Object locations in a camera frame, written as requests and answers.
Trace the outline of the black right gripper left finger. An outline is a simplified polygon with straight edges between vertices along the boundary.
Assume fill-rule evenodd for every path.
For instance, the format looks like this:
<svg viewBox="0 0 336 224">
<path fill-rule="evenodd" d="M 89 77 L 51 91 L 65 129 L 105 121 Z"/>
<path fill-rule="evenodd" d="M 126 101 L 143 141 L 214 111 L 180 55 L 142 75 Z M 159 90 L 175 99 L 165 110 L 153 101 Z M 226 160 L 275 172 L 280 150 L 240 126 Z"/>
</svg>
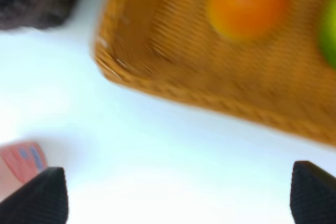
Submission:
<svg viewBox="0 0 336 224">
<path fill-rule="evenodd" d="M 69 202 L 65 171 L 50 167 L 1 202 L 1 223 L 63 224 Z"/>
</svg>

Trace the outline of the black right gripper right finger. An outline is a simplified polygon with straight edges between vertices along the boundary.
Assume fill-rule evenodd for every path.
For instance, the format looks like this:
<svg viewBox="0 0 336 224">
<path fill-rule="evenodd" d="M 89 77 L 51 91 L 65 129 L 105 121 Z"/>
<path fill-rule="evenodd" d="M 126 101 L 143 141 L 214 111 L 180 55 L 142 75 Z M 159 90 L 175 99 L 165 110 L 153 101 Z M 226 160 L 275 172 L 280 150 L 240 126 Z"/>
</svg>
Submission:
<svg viewBox="0 0 336 224">
<path fill-rule="evenodd" d="M 335 177 L 309 161 L 292 169 L 290 209 L 296 224 L 335 223 Z"/>
</svg>

